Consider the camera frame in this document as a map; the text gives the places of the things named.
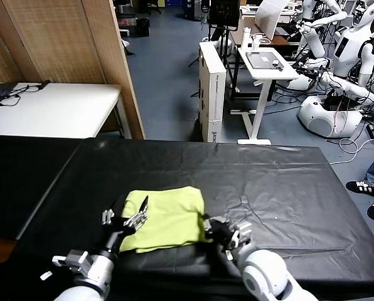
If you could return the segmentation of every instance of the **yellow-green cloth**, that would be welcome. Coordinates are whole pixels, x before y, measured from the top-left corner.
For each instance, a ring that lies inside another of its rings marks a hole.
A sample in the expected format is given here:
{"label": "yellow-green cloth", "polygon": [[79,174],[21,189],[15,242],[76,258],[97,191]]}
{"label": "yellow-green cloth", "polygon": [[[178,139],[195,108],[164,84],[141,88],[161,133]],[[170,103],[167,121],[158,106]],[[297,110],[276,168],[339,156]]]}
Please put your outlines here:
{"label": "yellow-green cloth", "polygon": [[205,241],[201,217],[204,200],[199,189],[188,186],[166,191],[132,191],[122,216],[128,218],[137,213],[146,196],[147,221],[123,241],[121,252],[135,249],[145,253]]}

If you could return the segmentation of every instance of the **black tablecloth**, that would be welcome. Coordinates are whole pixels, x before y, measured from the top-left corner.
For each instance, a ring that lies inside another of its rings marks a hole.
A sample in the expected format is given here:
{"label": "black tablecloth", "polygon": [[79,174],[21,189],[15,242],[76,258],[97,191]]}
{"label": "black tablecloth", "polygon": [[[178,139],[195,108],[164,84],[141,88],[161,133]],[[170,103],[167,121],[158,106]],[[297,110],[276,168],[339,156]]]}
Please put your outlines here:
{"label": "black tablecloth", "polygon": [[[17,296],[29,295],[32,282],[48,291],[54,277],[42,283],[32,275],[47,271],[53,255],[96,246],[103,209],[116,202],[120,208],[134,189],[187,185],[201,189],[208,214],[253,222],[258,248],[282,255],[293,276],[318,297],[374,296],[374,236],[322,152],[312,147],[85,140],[18,243],[7,281],[16,284]],[[112,291],[132,288],[134,300],[144,287],[247,295],[233,267],[211,248],[123,254]]]}
{"label": "black tablecloth", "polygon": [[0,237],[19,236],[82,140],[0,136]]}

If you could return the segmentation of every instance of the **white box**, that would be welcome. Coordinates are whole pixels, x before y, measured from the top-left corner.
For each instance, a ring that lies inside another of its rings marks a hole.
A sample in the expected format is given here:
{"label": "white box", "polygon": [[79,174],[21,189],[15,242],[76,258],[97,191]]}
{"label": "white box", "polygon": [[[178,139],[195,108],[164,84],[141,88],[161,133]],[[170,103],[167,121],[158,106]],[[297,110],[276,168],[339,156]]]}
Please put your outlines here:
{"label": "white box", "polygon": [[221,142],[222,120],[209,121],[202,124],[202,137],[205,142]]}
{"label": "white box", "polygon": [[205,142],[219,142],[226,69],[212,42],[200,43],[200,124]]}

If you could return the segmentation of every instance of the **floor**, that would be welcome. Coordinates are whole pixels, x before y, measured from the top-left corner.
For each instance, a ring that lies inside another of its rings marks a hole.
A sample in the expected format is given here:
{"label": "floor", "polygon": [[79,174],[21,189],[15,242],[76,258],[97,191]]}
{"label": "floor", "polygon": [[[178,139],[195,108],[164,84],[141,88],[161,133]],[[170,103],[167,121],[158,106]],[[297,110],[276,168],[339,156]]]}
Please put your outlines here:
{"label": "floor", "polygon": [[[200,22],[183,19],[182,13],[179,7],[162,9],[161,15],[153,12],[153,15],[149,16],[149,37],[125,39],[131,42],[129,50],[135,53],[134,56],[128,57],[128,64],[148,139],[187,141],[197,118],[198,98],[191,98],[190,95],[198,91],[198,64],[195,63],[191,68],[188,68],[188,65],[197,58],[198,42],[208,34],[208,28]],[[238,87],[243,91],[252,89],[252,80],[246,70],[239,73]],[[289,99],[281,98],[280,101],[288,102]],[[255,108],[256,102],[237,105]],[[266,109],[266,112],[298,105],[299,103],[278,103]],[[352,155],[345,154],[338,145],[306,131],[297,120],[297,111],[298,108],[295,108],[264,116],[259,137],[270,139],[273,145],[319,147],[329,162],[351,159]],[[247,137],[241,117],[231,116],[227,110],[223,126],[223,142],[236,143],[238,139]],[[357,142],[360,146],[368,139],[364,130]],[[373,161],[374,143],[369,142],[353,162],[334,165],[333,169],[344,184],[347,181],[363,179]],[[374,221],[366,215],[374,199],[359,194],[350,195],[374,234]]]}

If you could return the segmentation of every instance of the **white table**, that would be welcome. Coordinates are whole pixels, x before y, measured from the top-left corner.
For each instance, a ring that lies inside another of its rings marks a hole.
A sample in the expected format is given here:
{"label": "white table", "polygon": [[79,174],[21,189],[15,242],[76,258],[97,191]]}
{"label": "white table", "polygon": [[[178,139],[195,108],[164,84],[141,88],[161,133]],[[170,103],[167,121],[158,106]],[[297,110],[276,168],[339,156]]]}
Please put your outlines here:
{"label": "white table", "polygon": [[[19,83],[15,89],[26,85]],[[38,92],[22,93],[13,107],[0,107],[0,135],[95,137],[116,104],[116,109],[124,111],[120,91],[118,85],[49,83]],[[16,100],[2,103],[12,104]]]}
{"label": "white table", "polygon": [[[246,52],[251,52],[251,50],[238,49],[240,57],[243,59],[247,69],[249,70],[251,77],[254,80],[260,80],[263,82],[260,98],[258,101],[257,109],[251,110],[249,112],[242,112],[239,110],[231,110],[232,115],[241,115],[243,118],[244,126],[248,134],[248,139],[239,139],[239,144],[258,144],[258,145],[271,145],[268,139],[258,139],[258,131],[260,129],[262,116],[264,114],[265,106],[267,104],[269,90],[274,80],[295,80],[299,78],[297,72],[290,66],[288,62],[274,49],[274,48],[259,48],[261,52],[271,52],[280,63],[284,66],[282,71],[276,69],[253,69],[248,58],[246,57]],[[255,115],[253,123],[251,123],[250,115]]]}

